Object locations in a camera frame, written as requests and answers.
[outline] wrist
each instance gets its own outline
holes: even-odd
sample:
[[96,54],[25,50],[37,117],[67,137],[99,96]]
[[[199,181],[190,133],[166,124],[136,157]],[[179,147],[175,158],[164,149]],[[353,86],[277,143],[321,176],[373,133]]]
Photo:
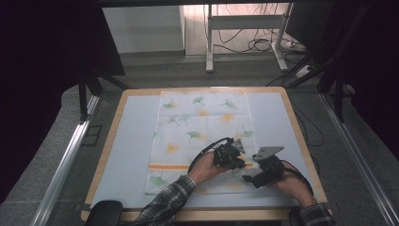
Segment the wrist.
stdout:
[[297,197],[296,200],[299,202],[301,209],[316,205],[318,203],[311,193]]
[[196,186],[200,184],[200,178],[196,173],[193,173],[191,171],[190,173],[187,174],[187,176],[191,178],[191,180],[196,184]]

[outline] metal rail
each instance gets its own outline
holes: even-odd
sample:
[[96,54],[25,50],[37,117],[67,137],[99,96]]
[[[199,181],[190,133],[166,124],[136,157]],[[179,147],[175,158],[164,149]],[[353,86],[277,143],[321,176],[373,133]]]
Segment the metal rail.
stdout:
[[88,119],[82,124],[77,125],[67,150],[65,151],[64,156],[62,157],[58,168],[56,169],[56,173],[50,185],[48,186],[47,191],[41,200],[40,206],[30,224],[31,226],[46,225],[47,220],[53,211],[54,205],[56,204],[58,195],[64,186],[68,173],[70,172],[73,160],[77,154],[77,151],[79,150],[83,136],[88,129],[92,113],[94,112],[98,101],[99,98],[96,96],[92,96],[90,98],[90,101],[88,102]]
[[355,140],[346,129],[345,124],[342,123],[334,113],[334,104],[331,102],[329,95],[327,93],[320,93],[320,98],[322,99],[329,116],[337,128],[338,133],[340,134],[343,143],[346,146],[346,149],[349,151],[355,166],[358,168],[364,184],[366,184],[382,216],[386,220],[387,225],[399,225],[398,215],[396,214],[390,199],[388,198],[382,186],[376,180],[368,164],[364,160],[364,157],[361,154],[361,151],[359,150]]

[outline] metal frame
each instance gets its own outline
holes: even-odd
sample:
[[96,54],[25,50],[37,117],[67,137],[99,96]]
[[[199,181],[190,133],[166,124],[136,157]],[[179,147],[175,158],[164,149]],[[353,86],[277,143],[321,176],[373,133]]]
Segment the metal frame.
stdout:
[[276,56],[279,68],[282,72],[287,72],[288,67],[279,49],[285,26],[291,11],[290,3],[284,14],[273,15],[241,15],[241,16],[213,16],[212,5],[208,5],[208,43],[206,51],[206,72],[214,70],[214,53],[212,43],[213,30],[234,30],[234,29],[278,29],[276,41],[272,41],[271,47]]
[[325,105],[327,112],[332,119],[332,122],[337,128],[338,133],[340,134],[343,143],[346,146],[346,149],[349,151],[349,154],[352,157],[355,166],[358,168],[364,184],[366,184],[372,197],[374,198],[375,203],[382,214],[382,217],[385,219],[387,225],[389,226],[399,225],[399,217],[396,214],[396,211],[393,208],[390,199],[385,193],[384,188],[382,188],[382,186],[376,180],[368,164],[364,160],[364,157],[361,154],[358,145],[350,135],[349,131],[346,129],[345,124],[342,123],[338,116],[335,114],[334,104],[331,102],[329,95],[326,93],[320,93],[319,96],[322,99],[322,102]]
[[56,173],[53,176],[53,180],[47,188],[46,193],[40,203],[40,206],[31,222],[31,226],[44,226],[49,219],[54,205],[56,204],[56,200],[58,195],[64,186],[65,180],[67,179],[68,173],[70,172],[73,160],[77,154],[77,151],[82,143],[83,136],[85,135],[88,125],[90,123],[90,119],[94,109],[99,101],[99,98],[96,96],[91,96],[90,101],[88,102],[88,118],[86,121],[78,124],[72,139],[67,147],[67,150],[64,153],[64,156],[61,159],[61,162],[56,169]]

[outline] plaid sleeve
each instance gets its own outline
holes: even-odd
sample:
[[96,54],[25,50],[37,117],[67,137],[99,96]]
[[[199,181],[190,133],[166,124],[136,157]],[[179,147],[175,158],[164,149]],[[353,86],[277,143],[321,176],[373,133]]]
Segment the plaid sleeve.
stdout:
[[196,184],[187,175],[182,175],[176,182],[162,190],[152,202],[150,202],[135,221],[147,221],[160,218],[146,225],[164,226],[171,225],[177,211],[180,210],[195,190]]
[[316,204],[299,211],[299,216],[306,226],[336,225],[323,204]]

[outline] hand-held device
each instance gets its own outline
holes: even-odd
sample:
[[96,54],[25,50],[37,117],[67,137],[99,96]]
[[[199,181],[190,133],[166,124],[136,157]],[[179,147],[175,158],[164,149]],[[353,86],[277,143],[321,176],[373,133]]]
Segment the hand-held device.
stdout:
[[299,170],[288,169],[284,167],[282,162],[286,161],[279,160],[279,158],[275,156],[276,153],[283,149],[284,147],[282,146],[262,147],[257,154],[252,155],[253,159],[258,162],[259,167],[262,169],[262,172],[255,175],[254,177],[249,175],[243,175],[243,179],[246,182],[251,182],[256,188],[258,188],[260,186],[265,186],[274,181],[280,180],[283,172],[287,171],[297,176],[306,185],[310,193],[313,195],[313,189],[311,188],[311,184],[302,175],[302,173],[300,173]]
[[241,139],[237,139],[234,141],[234,138],[224,137],[206,147],[202,150],[191,162],[190,167],[188,168],[188,172],[190,172],[194,165],[196,165],[197,161],[209,150],[213,149],[216,144],[226,141],[224,144],[220,144],[214,150],[214,165],[220,166],[222,168],[226,168],[229,170],[234,170],[236,168],[243,168],[246,163],[243,159],[238,158],[241,153],[245,153],[244,146],[241,143]]

